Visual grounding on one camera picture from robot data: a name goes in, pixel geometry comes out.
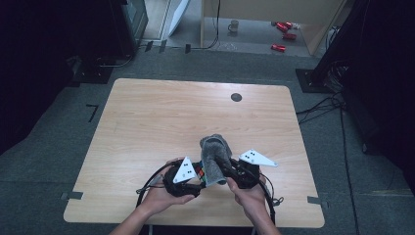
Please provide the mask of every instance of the wooden board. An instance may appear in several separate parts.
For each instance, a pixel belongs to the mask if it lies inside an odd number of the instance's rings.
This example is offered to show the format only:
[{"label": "wooden board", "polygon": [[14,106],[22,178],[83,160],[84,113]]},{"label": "wooden board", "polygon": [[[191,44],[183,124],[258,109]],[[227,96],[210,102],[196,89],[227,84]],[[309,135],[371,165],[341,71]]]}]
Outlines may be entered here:
[{"label": "wooden board", "polygon": [[[240,102],[231,100],[239,93]],[[277,226],[321,227],[319,205],[290,91],[285,86],[118,79],[101,116],[69,200],[69,222],[122,222],[136,205],[135,190],[166,161],[201,159],[199,141],[214,133],[234,156],[254,148],[277,162],[262,167],[285,201]],[[252,226],[227,185],[214,185],[185,206],[155,215],[149,224]]]}]

